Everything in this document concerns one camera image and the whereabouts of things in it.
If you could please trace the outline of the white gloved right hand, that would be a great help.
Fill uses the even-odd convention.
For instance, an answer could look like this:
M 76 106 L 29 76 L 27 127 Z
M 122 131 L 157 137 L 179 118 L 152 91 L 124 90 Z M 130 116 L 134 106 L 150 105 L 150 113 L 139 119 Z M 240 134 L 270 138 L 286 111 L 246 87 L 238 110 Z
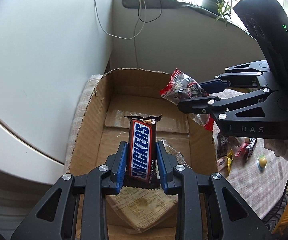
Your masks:
M 277 157 L 288 161 L 288 140 L 264 139 L 264 148 L 273 151 Z

